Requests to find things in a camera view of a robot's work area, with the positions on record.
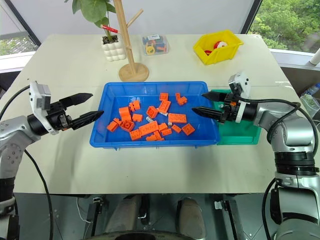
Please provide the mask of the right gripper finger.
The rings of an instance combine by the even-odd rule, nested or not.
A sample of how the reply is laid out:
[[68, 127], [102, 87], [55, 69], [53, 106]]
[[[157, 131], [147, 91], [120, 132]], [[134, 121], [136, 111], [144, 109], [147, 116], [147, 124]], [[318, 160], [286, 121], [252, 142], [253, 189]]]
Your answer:
[[213, 102], [224, 102], [227, 94], [223, 92], [209, 91], [203, 93], [201, 96]]
[[222, 123], [223, 113], [221, 111], [214, 110], [212, 108], [204, 107], [204, 106], [193, 107], [192, 111], [201, 117], [214, 119]]

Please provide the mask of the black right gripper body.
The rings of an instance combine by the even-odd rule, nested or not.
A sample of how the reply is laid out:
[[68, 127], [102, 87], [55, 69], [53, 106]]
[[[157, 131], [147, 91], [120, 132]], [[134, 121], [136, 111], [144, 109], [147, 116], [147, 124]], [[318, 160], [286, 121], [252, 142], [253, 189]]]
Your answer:
[[222, 93], [221, 99], [223, 100], [223, 111], [220, 122], [235, 122], [240, 108], [238, 96], [233, 93]]

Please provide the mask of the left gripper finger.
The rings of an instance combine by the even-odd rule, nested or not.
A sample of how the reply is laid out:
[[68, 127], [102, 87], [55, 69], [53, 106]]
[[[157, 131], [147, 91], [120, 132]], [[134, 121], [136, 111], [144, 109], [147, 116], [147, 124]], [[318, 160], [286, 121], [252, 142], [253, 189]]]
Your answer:
[[59, 100], [62, 104], [64, 110], [70, 106], [76, 106], [86, 102], [89, 98], [93, 96], [92, 93], [77, 93]]
[[97, 111], [90, 111], [88, 113], [85, 113], [83, 115], [80, 115], [78, 118], [73, 119], [71, 121], [70, 127], [73, 130], [77, 130], [79, 128], [82, 128], [86, 125], [89, 125], [93, 122], [95, 122], [97, 119], [99, 119], [103, 115], [103, 110], [97, 110]]

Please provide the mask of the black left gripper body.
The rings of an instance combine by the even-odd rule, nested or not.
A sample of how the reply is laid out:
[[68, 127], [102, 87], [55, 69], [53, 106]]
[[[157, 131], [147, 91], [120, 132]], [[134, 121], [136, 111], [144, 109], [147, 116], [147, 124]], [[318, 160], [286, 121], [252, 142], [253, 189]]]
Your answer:
[[55, 130], [64, 131], [73, 127], [72, 118], [66, 115], [67, 107], [73, 105], [73, 100], [59, 100], [50, 104], [48, 121]]

